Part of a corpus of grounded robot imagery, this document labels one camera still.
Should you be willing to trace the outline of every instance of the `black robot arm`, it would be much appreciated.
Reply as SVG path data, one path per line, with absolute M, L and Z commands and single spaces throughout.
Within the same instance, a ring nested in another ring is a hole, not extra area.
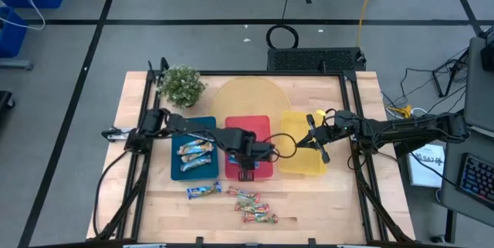
M 241 169 L 240 181 L 252 181 L 255 162 L 271 161 L 271 155 L 275 153 L 275 145 L 257 141 L 254 132 L 241 128 L 208 127 L 166 109 L 148 110 L 142 125 L 129 133 L 125 149 L 143 153 L 148 151 L 149 143 L 154 139 L 180 135 L 214 142 L 225 153 L 234 155 Z
M 327 124 L 329 119 L 334 119 L 334 125 Z M 423 141 L 427 144 L 435 140 L 460 143 L 469 136 L 465 118 L 450 113 L 376 121 L 359 117 L 348 110 L 340 110 L 326 117 L 319 127 L 315 127 L 312 115 L 307 115 L 307 122 L 310 130 L 297 147 L 320 150 L 324 163 L 330 161 L 324 145 L 349 136 L 355 137 L 364 154 L 376 154 L 379 148 L 389 143 Z

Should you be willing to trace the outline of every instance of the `concrete floor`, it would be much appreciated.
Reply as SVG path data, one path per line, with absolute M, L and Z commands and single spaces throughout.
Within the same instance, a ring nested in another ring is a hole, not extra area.
M 494 19 L 494 0 L 468 2 L 477 19 Z M 0 130 L 0 240 L 4 247 L 19 242 L 104 3 L 64 0 L 57 10 L 42 10 L 52 23 L 62 25 L 28 31 L 19 57 L 33 61 L 35 69 L 0 70 L 0 90 L 12 91 L 17 101 Z M 362 3 L 313 0 L 307 5 L 304 0 L 288 0 L 285 19 L 358 19 Z M 107 18 L 280 19 L 284 5 L 285 0 L 113 0 Z M 26 19 L 36 19 L 31 9 L 17 12 Z M 93 21 L 55 21 L 71 19 Z M 469 20 L 459 0 L 370 0 L 366 19 Z M 149 59 L 157 66 L 162 56 L 170 64 L 200 70 L 266 68 L 265 34 L 271 25 L 133 24 L 105 25 L 90 67 L 82 69 L 88 72 L 86 82 L 32 246 L 84 241 L 107 150 L 100 132 L 113 123 L 127 71 L 146 70 Z M 361 46 L 367 69 L 377 71 L 381 89 L 388 96 L 399 97 L 405 67 L 434 69 L 468 45 L 475 33 L 470 25 L 463 24 L 365 25 Z M 300 47 L 354 46 L 357 34 L 356 25 L 293 28 L 300 35 Z M 276 31 L 273 42 L 278 47 L 289 47 L 292 38 Z M 428 73 L 409 73 L 405 91 L 430 78 Z M 461 86 L 455 84 L 452 90 Z M 435 112 L 449 110 L 460 94 L 438 105 Z M 414 107 L 428 109 L 438 96 L 429 83 L 408 99 Z M 462 105 L 459 102 L 454 110 Z M 444 233 L 446 209 L 435 203 L 434 191 L 409 186 L 406 174 L 403 179 L 417 240 L 428 242 L 430 236 Z M 464 216 L 458 218 L 459 246 L 489 246 L 493 234 L 493 228 Z

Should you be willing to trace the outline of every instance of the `potted plant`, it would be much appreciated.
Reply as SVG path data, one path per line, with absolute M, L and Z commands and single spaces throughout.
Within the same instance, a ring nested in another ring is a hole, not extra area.
M 161 95 L 177 108 L 192 107 L 206 89 L 199 72 L 189 66 L 172 66 L 164 71 Z

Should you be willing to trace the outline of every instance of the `keyboard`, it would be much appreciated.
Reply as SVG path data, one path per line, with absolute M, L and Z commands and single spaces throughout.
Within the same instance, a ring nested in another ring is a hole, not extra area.
M 270 49 L 268 51 L 269 70 L 314 70 L 324 62 L 331 70 L 365 70 L 363 63 L 357 62 L 358 48 L 298 48 Z
M 471 154 L 465 154 L 458 187 L 494 210 L 494 164 Z

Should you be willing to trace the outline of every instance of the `wooden table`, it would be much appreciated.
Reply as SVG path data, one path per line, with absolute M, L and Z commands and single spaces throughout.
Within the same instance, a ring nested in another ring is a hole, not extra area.
M 136 127 L 143 98 L 145 72 L 129 72 L 123 85 L 115 120 L 116 127 Z M 343 109 L 339 79 L 328 76 L 264 76 L 280 86 L 292 104 L 292 110 L 313 113 L 317 109 Z M 209 114 L 211 99 L 218 89 L 234 76 L 204 76 L 207 90 L 191 109 L 174 110 L 185 117 Z M 367 118 L 385 120 L 377 76 L 374 72 L 357 73 L 360 97 Z M 354 109 L 351 86 L 347 83 L 350 102 Z M 154 94 L 151 94 L 149 106 Z M 161 107 L 171 108 L 166 101 Z M 124 148 L 123 142 L 108 147 L 105 167 Z M 225 179 L 223 154 L 218 153 L 223 188 L 230 185 L 260 192 L 262 201 L 269 203 L 279 217 L 273 224 L 244 224 L 242 214 L 234 211 L 235 199 L 225 195 L 210 195 L 188 200 L 185 189 L 210 185 L 213 181 L 174 182 L 170 179 L 170 140 L 154 141 L 151 168 L 142 212 L 139 242 L 194 243 L 203 236 L 205 243 L 307 243 L 316 238 L 318 244 L 365 243 L 357 185 L 354 172 L 347 167 L 350 156 L 348 140 L 328 144 L 331 156 L 328 170 L 322 176 L 277 173 L 264 182 L 235 182 Z M 388 145 L 381 149 L 394 155 Z M 122 203 L 130 156 L 117 163 L 107 174 L 100 191 L 98 227 L 107 224 Z M 395 161 L 374 156 L 374 167 L 384 208 L 403 231 L 414 238 L 407 200 Z M 378 239 L 377 223 L 372 205 L 368 202 L 374 238 Z M 125 236 L 130 235 L 134 208 L 127 217 Z M 88 237 L 93 236 L 90 226 Z

